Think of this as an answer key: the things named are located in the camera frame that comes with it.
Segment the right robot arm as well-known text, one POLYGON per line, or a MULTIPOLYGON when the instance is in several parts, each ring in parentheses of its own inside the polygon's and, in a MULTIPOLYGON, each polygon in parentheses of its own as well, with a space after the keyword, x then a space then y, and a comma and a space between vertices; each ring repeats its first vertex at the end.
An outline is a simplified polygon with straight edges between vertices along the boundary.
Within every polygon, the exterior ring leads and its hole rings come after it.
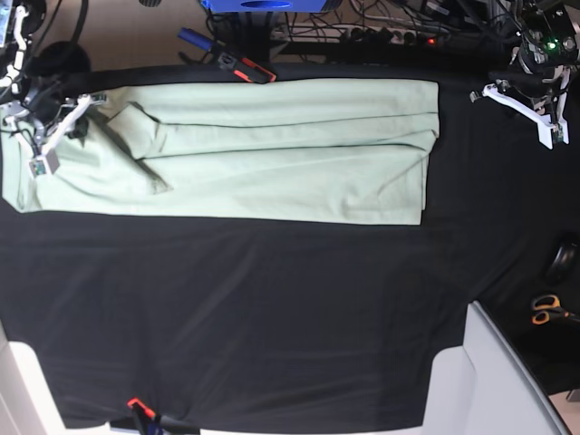
POLYGON ((2 123, 9 131, 21 133, 19 125, 33 128, 28 141, 41 145, 77 107, 73 97, 64 94, 67 78, 91 69, 80 37, 89 12, 89 3, 80 3, 70 39, 44 42, 55 24, 62 3, 47 16, 45 1, 3 1, 1 3, 1 109, 2 123))

